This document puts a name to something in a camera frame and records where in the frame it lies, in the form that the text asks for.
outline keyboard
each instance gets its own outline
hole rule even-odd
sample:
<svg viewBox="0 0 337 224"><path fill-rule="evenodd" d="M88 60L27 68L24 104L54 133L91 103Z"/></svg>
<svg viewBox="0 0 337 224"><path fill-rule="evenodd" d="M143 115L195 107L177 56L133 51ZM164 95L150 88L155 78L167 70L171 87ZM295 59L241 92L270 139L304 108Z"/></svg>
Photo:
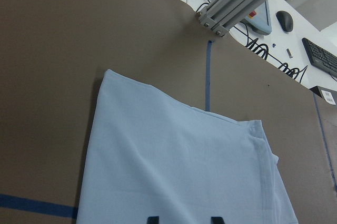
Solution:
<svg viewBox="0 0 337 224"><path fill-rule="evenodd" d="M310 63L337 77L337 57L306 38L302 38L302 42Z"/></svg>

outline folded shirt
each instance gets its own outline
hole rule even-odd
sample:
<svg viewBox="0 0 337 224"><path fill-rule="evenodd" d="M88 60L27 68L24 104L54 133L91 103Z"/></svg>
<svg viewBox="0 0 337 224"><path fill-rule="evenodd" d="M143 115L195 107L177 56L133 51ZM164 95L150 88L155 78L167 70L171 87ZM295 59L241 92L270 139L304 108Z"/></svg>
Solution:
<svg viewBox="0 0 337 224"><path fill-rule="evenodd" d="M294 224L276 164L260 120L205 112L108 70L77 223Z"/></svg>

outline barcode sticker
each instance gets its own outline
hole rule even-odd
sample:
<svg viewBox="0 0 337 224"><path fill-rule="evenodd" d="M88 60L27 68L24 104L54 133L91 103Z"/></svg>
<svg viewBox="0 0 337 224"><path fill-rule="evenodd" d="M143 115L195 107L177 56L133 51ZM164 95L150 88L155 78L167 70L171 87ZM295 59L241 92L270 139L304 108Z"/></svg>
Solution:
<svg viewBox="0 0 337 224"><path fill-rule="evenodd" d="M333 99L331 92L322 90L322 94L323 94L323 97L326 100L326 102L328 102L332 105L336 105L336 102Z"/></svg>

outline computer mouse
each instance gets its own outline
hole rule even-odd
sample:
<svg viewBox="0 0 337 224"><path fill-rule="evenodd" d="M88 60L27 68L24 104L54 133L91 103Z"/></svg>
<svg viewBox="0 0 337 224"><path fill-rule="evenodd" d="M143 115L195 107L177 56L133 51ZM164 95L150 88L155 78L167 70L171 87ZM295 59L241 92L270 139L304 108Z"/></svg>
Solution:
<svg viewBox="0 0 337 224"><path fill-rule="evenodd" d="M288 12L278 11L276 13L276 17L279 20L279 23L285 32L291 32L293 30L294 21Z"/></svg>

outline blue tape strip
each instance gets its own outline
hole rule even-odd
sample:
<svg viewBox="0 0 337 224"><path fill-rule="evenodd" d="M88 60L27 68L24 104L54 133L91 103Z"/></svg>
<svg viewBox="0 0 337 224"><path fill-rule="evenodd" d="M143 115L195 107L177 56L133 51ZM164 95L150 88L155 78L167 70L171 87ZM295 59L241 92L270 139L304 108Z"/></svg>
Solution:
<svg viewBox="0 0 337 224"><path fill-rule="evenodd" d="M205 110L210 111L210 102L211 102L211 48L212 41L208 41L207 50L206 50L206 87L205 87Z"/></svg>
<svg viewBox="0 0 337 224"><path fill-rule="evenodd" d="M69 207L32 199L19 198L4 194L0 194L0 207L73 219L77 218L78 212L78 208L76 207Z"/></svg>
<svg viewBox="0 0 337 224"><path fill-rule="evenodd" d="M324 133L323 125L322 125L322 119L321 119L321 115L320 115L320 110L319 110L318 105L317 105L316 95L314 93L312 95L314 96L314 102L315 102L316 112L317 112L318 121L319 121L320 127L321 127L321 132L322 132L322 137L323 137L323 141L324 141L325 152L326 152L326 156L327 156L328 162L329 162L329 167L330 167L332 181L334 183L335 191L337 192L336 177L335 177L335 173L334 173L334 170L333 170L333 167L332 167L332 163L331 163L331 158L330 158L330 153L329 153L329 149L328 149L328 144L326 143L326 137L325 137L325 133Z"/></svg>

